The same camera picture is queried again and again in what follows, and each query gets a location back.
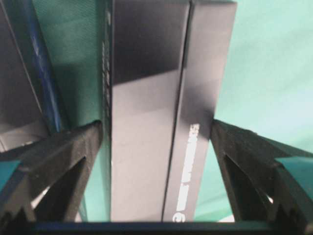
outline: gray panel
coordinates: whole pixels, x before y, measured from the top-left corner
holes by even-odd
[[[114,3],[111,220],[160,222],[189,2]]]
[[[47,137],[48,130],[1,0],[0,32],[1,152]]]
[[[163,221],[193,220],[235,12],[193,1]]]

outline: metal bar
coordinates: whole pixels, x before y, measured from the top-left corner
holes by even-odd
[[[35,208],[37,221],[74,221],[85,191],[86,159],[78,162],[55,183]]]
[[[232,209],[237,216],[240,216],[241,212],[247,212],[242,200],[245,190],[252,187],[259,193],[259,200],[264,201],[264,194],[273,198],[274,204],[266,207],[268,219],[283,223],[291,230],[297,229],[300,233],[312,232],[313,201],[277,161],[278,158],[293,156],[313,157],[312,153],[260,137],[256,133],[218,120],[213,123],[211,138]],[[224,160],[221,160],[225,157],[232,162],[231,167],[227,168]],[[248,180],[245,186],[238,184],[238,177],[241,177],[241,174],[238,175],[238,169]]]
[[[271,235],[289,234],[267,222],[236,223],[34,223],[30,234],[76,235]]]
[[[26,212],[28,221],[34,220],[30,201],[48,186],[53,190],[37,210],[37,219],[46,216],[48,220],[73,220],[102,137],[101,122],[96,121],[73,131],[55,134],[32,146],[1,154],[3,159],[21,163],[0,191],[0,223],[5,220],[0,232],[8,223],[13,223],[21,211]],[[44,205],[49,202],[54,202],[55,207],[44,216]]]
[[[248,177],[227,156],[217,154],[223,181],[235,221],[266,220],[269,200],[253,186]]]

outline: box spine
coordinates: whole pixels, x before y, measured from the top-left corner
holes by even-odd
[[[111,216],[111,141],[112,141],[112,11],[113,0],[101,2],[101,76],[102,76],[102,119],[104,123],[104,155],[105,163],[105,188],[108,204],[106,211],[108,218]]]
[[[193,221],[236,11],[230,1],[191,4],[164,222]]]
[[[170,172],[172,168],[172,157],[173,157],[173,151],[174,151],[174,141],[175,141],[175,134],[178,128],[178,120],[180,117],[180,111],[181,111],[181,100],[183,96],[183,87],[184,87],[184,68],[185,68],[185,60],[187,59],[187,54],[185,53],[187,51],[188,47],[188,28],[190,25],[190,20],[191,20],[191,13],[192,13],[192,4],[189,2],[189,10],[188,10],[188,19],[187,19],[187,24],[186,24],[186,29],[185,29],[185,39],[184,39],[184,44],[183,44],[183,49],[182,49],[182,61],[181,61],[181,67],[180,67],[180,83],[179,83],[179,92],[177,95],[177,103],[176,103],[176,116],[174,119],[174,125],[173,125],[173,136],[172,136],[172,145],[171,145],[171,152],[170,152],[170,158],[169,158],[169,164],[168,164],[168,172],[167,172],[167,179],[166,179],[166,188],[164,192],[164,202],[163,202],[163,209],[162,209],[162,221],[164,220],[164,214],[166,208],[166,198],[167,198],[167,193],[168,193],[168,188],[169,188],[169,181],[170,181]]]

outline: teal background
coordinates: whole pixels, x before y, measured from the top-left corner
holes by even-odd
[[[284,165],[285,169],[298,182],[309,198],[313,200],[313,158],[293,156],[276,160]]]
[[[72,126],[101,118],[97,0],[33,0]],[[313,1],[238,0],[216,118],[313,152]],[[89,221],[108,220],[110,162],[99,153]],[[196,221],[231,214],[212,146]]]
[[[313,1],[237,3],[215,118],[313,152]],[[210,145],[195,220],[230,214]]]

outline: dark gray box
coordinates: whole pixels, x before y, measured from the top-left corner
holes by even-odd
[[[102,72],[111,123],[111,220],[160,222],[190,4],[106,2]]]
[[[191,4],[164,222],[193,220],[236,12],[234,2]]]

